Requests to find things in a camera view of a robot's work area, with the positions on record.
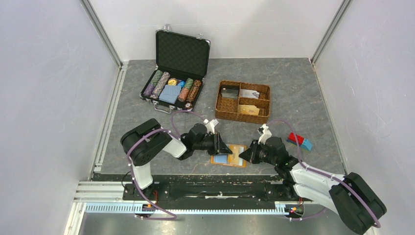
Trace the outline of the orange gold card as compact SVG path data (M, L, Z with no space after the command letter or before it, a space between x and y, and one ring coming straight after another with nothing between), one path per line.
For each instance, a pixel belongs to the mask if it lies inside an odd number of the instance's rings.
M246 104L238 105L238 113L245 114L245 115L258 116L259 112L260 112L260 108L256 107L255 105L246 105Z

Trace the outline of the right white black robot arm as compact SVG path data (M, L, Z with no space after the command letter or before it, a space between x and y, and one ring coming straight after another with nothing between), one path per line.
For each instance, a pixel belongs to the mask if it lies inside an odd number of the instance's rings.
M289 200L310 199L336 213L353 232L363 235L387 212L387 207L357 173L332 174L300 162L286 150L280 137L264 143L253 140L240 158L274 166L283 179L283 195Z

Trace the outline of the orange card holder wallet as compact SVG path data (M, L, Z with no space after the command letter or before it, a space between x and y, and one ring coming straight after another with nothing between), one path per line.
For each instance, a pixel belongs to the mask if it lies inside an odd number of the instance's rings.
M212 155L210 159L210 163L213 165L224 165L224 166L245 168L247 162L246 160L240 158L239 154L244 152L247 149L247 147L245 145L237 145L237 144L228 144L228 147L232 151L231 154Z

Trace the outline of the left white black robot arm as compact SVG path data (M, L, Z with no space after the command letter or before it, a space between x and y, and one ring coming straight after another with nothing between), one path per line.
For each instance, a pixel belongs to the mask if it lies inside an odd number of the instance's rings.
M216 119L196 123L187 133L179 137L171 134L154 118L125 133L120 140L131 169L135 193L141 199L149 199L154 193L150 162L160 152L183 161L196 150L208 155L229 155L232 150L215 131Z

